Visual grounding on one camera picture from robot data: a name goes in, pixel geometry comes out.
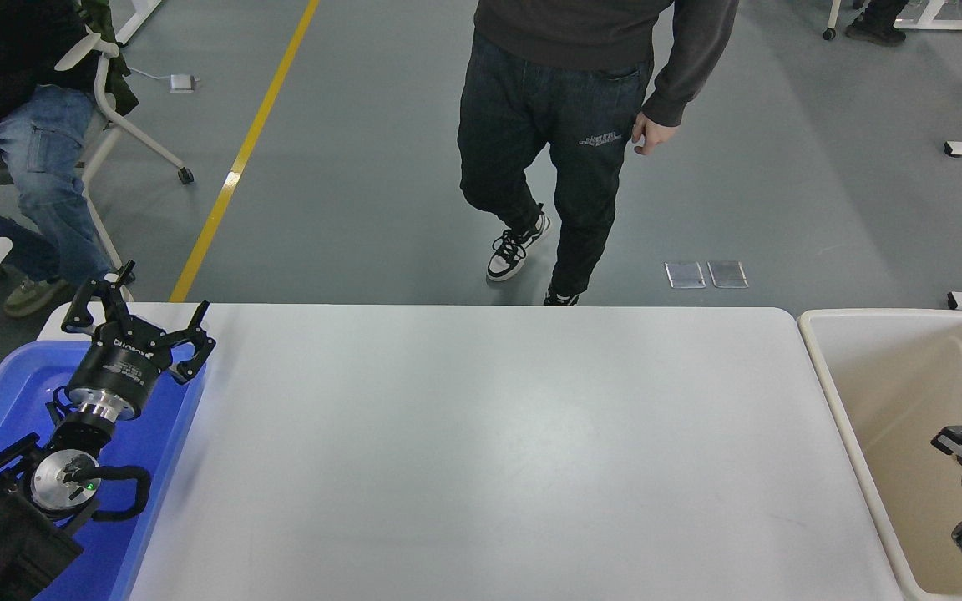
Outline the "person's hand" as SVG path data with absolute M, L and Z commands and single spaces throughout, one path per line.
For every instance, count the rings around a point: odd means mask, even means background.
M 631 127 L 630 141 L 634 152 L 641 156 L 650 155 L 658 145 L 675 137 L 679 128 L 657 124 L 644 113 L 638 113 Z

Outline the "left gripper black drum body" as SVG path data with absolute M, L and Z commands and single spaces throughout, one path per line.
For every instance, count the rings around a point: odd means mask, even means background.
M 153 346 L 164 336 L 163 328 L 149 323 L 96 327 L 92 346 L 66 384 L 70 402 L 76 407 L 102 403 L 119 415 L 140 415 L 170 366 L 171 350 Z

